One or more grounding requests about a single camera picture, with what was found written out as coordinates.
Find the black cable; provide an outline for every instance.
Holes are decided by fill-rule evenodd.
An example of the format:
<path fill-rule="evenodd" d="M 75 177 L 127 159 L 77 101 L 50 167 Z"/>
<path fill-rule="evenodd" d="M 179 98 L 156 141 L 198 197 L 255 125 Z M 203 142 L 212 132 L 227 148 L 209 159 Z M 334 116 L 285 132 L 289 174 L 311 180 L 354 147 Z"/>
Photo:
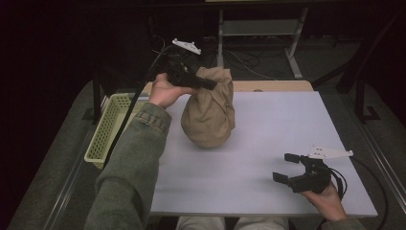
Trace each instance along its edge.
<path fill-rule="evenodd" d="M 255 74 L 255 75 L 257 75 L 257 76 L 260 76 L 260 77 L 263 77 L 263 78 L 266 78 L 266 79 L 269 79 L 269 80 L 273 80 L 273 81 L 276 81 L 276 79 L 274 79 L 274 78 L 271 78 L 271 77 L 268 77 L 268 76 L 265 76 L 265 75 L 262 75 L 262 74 L 259 74 L 259 73 L 257 73 L 257 72 L 255 72 L 255 71 L 253 71 L 251 68 L 249 68 L 248 66 L 246 66 L 243 62 L 242 62 L 242 60 L 240 60 L 239 59 L 239 57 L 236 55 L 236 54 L 234 54 L 233 52 L 230 52 L 230 51 L 224 51 L 224 55 L 226 55 L 226 54 L 231 54 L 231 55 L 233 55 L 236 59 L 238 59 L 239 60 L 239 62 L 245 67 L 245 69 L 246 70 L 248 70 L 249 72 L 251 72 L 251 73 L 253 73 L 253 74 Z"/>
<path fill-rule="evenodd" d="M 366 166 L 364 163 L 362 163 L 361 161 L 359 161 L 359 160 L 357 160 L 357 159 L 355 159 L 353 157 L 350 157 L 350 159 L 352 159 L 356 163 L 363 166 L 372 175 L 372 177 L 376 180 L 376 182 L 379 185 L 380 190 L 382 191 L 382 194 L 383 194 L 384 200 L 385 200 L 385 211 L 384 211 L 384 215 L 383 215 L 383 218 L 382 218 L 379 226 L 376 228 L 376 230 L 380 230 L 380 229 L 383 228 L 383 226 L 385 225 L 386 219 L 388 218 L 388 213 L 389 213 L 388 196 L 386 195 L 386 192 L 385 192 L 385 189 L 384 189 L 382 183 L 379 181 L 378 177 L 372 172 L 372 170 L 370 168 L 368 168 L 368 166 Z M 346 184 L 346 190 L 343 192 L 343 195 L 344 195 L 346 193 L 346 191 L 347 191 L 347 180 L 345 179 L 345 177 L 343 175 L 340 174 L 340 176 L 344 179 L 345 184 Z M 322 227 L 323 223 L 325 223 L 326 221 L 327 220 L 324 218 L 317 229 L 322 229 L 321 227 Z"/>
<path fill-rule="evenodd" d="M 250 59 L 245 59 L 247 61 L 252 60 L 252 59 L 257 59 L 259 61 L 260 58 L 274 58 L 280 55 L 284 55 L 285 54 L 285 49 L 287 48 L 283 48 L 281 52 L 277 52 L 276 54 L 272 54 L 272 55 L 263 55 L 263 53 L 265 52 L 266 49 L 271 48 L 269 47 L 263 47 L 263 49 L 261 49 L 259 51 L 259 54 L 254 54 L 253 52 L 249 51 L 248 49 L 246 49 L 244 46 L 240 45 L 240 48 L 242 50 L 236 50 L 236 52 L 241 52 L 247 56 L 251 56 L 252 58 Z"/>
<path fill-rule="evenodd" d="M 246 68 L 250 68 L 249 66 L 245 65 L 244 63 L 242 63 L 242 61 L 237 62 L 237 61 L 236 61 L 236 58 L 233 57 L 229 51 L 225 51 L 225 50 L 224 50 L 223 57 L 224 57 L 224 59 L 225 59 L 231 66 L 233 66 L 233 67 L 236 68 L 236 69 L 239 69 L 239 70 L 246 70 Z M 236 66 L 235 64 L 232 63 L 232 61 L 233 61 L 233 62 L 237 62 L 237 63 L 243 65 L 245 68 L 241 68 L 241 67 L 239 67 L 239 66 Z"/>
<path fill-rule="evenodd" d="M 257 66 L 260 66 L 259 56 L 253 54 L 251 51 L 249 51 L 247 49 L 245 49 L 245 50 L 233 50 L 233 49 L 230 49 L 229 51 L 233 52 L 233 53 L 240 52 L 243 55 L 248 56 L 249 58 L 241 58 L 241 60 L 243 61 L 243 64 L 244 63 L 249 63 L 251 69 L 253 69 L 253 68 L 257 67 Z"/>
<path fill-rule="evenodd" d="M 287 62 L 289 63 L 292 58 L 293 58 L 293 57 L 288 57 L 288 58 L 287 58 Z M 282 70 L 273 70 L 273 69 L 271 69 L 271 70 L 267 71 L 265 74 L 266 74 L 266 75 L 269 75 L 269 73 L 274 72 L 275 75 L 277 75 L 277 76 L 279 76 L 279 77 L 284 77 L 285 74 L 286 74 L 288 71 L 291 72 L 291 68 L 290 68 L 290 65 L 289 65 L 289 64 L 285 65 L 285 67 L 284 67 Z"/>
<path fill-rule="evenodd" d="M 105 160 L 104 160 L 104 167 L 107 165 L 108 161 L 110 160 L 111 153 L 113 152 L 113 149 L 115 148 L 117 142 L 120 139 L 120 136 L 122 135 L 122 133 L 124 131 L 125 125 L 128 122 L 128 119 L 129 119 L 129 117 L 130 117 L 130 115 L 132 113 L 132 110 L 134 109 L 135 103 L 137 102 L 138 98 L 141 95 L 141 92 L 143 91 L 144 87 L 146 87 L 147 83 L 149 81 L 152 81 L 152 74 L 155 72 L 155 66 L 160 61 L 162 54 L 164 54 L 167 50 L 169 50 L 169 49 L 171 49 L 173 47 L 178 47 L 178 46 L 170 45 L 170 46 L 166 47 L 165 49 L 163 49 L 161 51 L 161 53 L 159 53 L 159 55 L 155 58 L 155 60 L 150 65 L 149 70 L 148 70 L 148 72 L 146 74 L 146 77 L 144 78 L 143 81 L 140 82 L 140 85 L 138 86 L 137 91 L 135 92 L 135 95 L 131 100 L 131 103 L 130 103 L 130 105 L 128 107 L 128 110 L 125 113 L 124 120 L 123 120 L 119 130 L 117 131 L 117 134 L 114 137 L 113 142 L 111 143 L 110 149 L 108 149 L 108 153 L 107 153 L 107 155 L 105 157 Z"/>
<path fill-rule="evenodd" d="M 212 68 L 214 59 L 215 59 L 215 54 L 212 55 L 212 58 L 210 58 L 210 61 L 209 61 L 209 68 Z"/>
<path fill-rule="evenodd" d="M 347 183 L 347 179 L 340 172 L 338 172 L 338 171 L 336 171 L 336 170 L 334 170 L 332 168 L 329 168 L 329 169 L 331 170 L 332 175 L 334 176 L 334 178 L 337 180 L 337 186 L 340 186 L 339 184 L 341 184 L 341 186 L 342 186 L 343 183 L 342 183 L 341 179 L 337 176 L 336 173 L 338 173 L 341 176 L 341 178 L 344 180 L 344 185 L 345 186 L 338 193 L 338 195 L 340 196 L 340 199 L 343 199 L 344 195 L 347 192 L 347 187 L 349 186 L 348 183 Z"/>
<path fill-rule="evenodd" d="M 382 191 L 382 195 L 384 197 L 385 200 L 385 211 L 384 211 L 384 215 L 383 218 L 379 224 L 379 226 L 376 228 L 376 230 L 380 230 L 383 228 L 383 226 L 385 225 L 386 219 L 388 218 L 388 214 L 389 214 L 389 201 L 388 201 L 388 196 L 385 192 L 385 189 L 382 185 L 382 183 L 379 181 L 378 177 L 372 172 L 372 170 L 370 168 L 368 168 L 367 165 L 365 165 L 364 163 L 362 163 L 360 160 L 355 159 L 354 157 L 350 157 L 351 160 L 355 161 L 356 163 L 358 163 L 359 165 L 363 166 L 371 175 L 372 177 L 376 180 L 376 182 L 379 185 L 380 190 Z"/>

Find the green jacket sleeve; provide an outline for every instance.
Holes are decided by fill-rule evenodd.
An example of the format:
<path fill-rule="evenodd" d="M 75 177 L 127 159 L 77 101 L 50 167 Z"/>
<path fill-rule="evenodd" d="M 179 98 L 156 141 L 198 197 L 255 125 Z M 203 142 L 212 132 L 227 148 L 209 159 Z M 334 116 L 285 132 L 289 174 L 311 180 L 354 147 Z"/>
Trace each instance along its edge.
<path fill-rule="evenodd" d="M 152 103 L 137 113 L 97 179 L 85 229 L 146 227 L 170 121 L 170 115 Z"/>
<path fill-rule="evenodd" d="M 366 230 L 357 218 L 346 218 L 338 221 L 326 222 L 323 230 Z"/>

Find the right hand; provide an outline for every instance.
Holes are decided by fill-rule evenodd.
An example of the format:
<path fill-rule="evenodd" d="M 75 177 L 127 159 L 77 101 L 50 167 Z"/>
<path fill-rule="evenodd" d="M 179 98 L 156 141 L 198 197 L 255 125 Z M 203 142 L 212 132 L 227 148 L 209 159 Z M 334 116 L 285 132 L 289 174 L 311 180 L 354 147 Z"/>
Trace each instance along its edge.
<path fill-rule="evenodd" d="M 176 100 L 184 94 L 194 94 L 196 89 L 189 87 L 173 86 L 167 80 L 168 75 L 166 73 L 156 76 L 155 81 L 152 84 L 152 91 L 149 95 L 149 102 L 156 104 L 162 108 L 167 108 L 173 105 Z"/>
<path fill-rule="evenodd" d="M 328 221 L 337 221 L 346 219 L 347 214 L 344 211 L 343 204 L 338 196 L 337 189 L 330 181 L 330 184 L 320 194 L 315 194 L 311 191 L 300 193 L 312 203 L 319 213 Z"/>

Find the bag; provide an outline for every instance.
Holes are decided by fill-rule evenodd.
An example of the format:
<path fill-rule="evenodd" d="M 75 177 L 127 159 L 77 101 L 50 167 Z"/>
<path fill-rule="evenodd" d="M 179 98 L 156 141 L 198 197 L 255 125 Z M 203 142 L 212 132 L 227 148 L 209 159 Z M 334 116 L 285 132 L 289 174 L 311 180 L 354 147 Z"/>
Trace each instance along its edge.
<path fill-rule="evenodd" d="M 200 88 L 191 95 L 181 118 L 185 134 L 202 148 L 217 147 L 228 140 L 236 127 L 233 79 L 230 69 L 200 67 L 196 75 L 217 81 L 213 90 Z"/>

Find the basket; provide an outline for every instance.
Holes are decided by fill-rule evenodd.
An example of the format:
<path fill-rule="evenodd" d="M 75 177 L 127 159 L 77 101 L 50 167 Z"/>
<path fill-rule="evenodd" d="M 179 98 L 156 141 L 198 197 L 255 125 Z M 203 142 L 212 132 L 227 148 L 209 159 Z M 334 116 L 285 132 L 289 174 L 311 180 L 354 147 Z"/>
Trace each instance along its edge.
<path fill-rule="evenodd" d="M 138 99 L 137 103 L 134 105 L 128 122 L 125 125 L 125 128 L 128 126 L 135 114 L 147 102 L 147 98 Z M 101 120 L 96 128 L 95 134 L 93 135 L 92 141 L 90 142 L 90 145 L 84 155 L 84 160 L 86 162 L 93 163 L 100 170 L 103 168 L 105 157 L 111 147 L 111 143 L 120 129 L 120 126 L 122 125 L 130 104 L 130 95 L 127 93 L 113 94 L 110 96 L 107 106 L 101 116 Z"/>

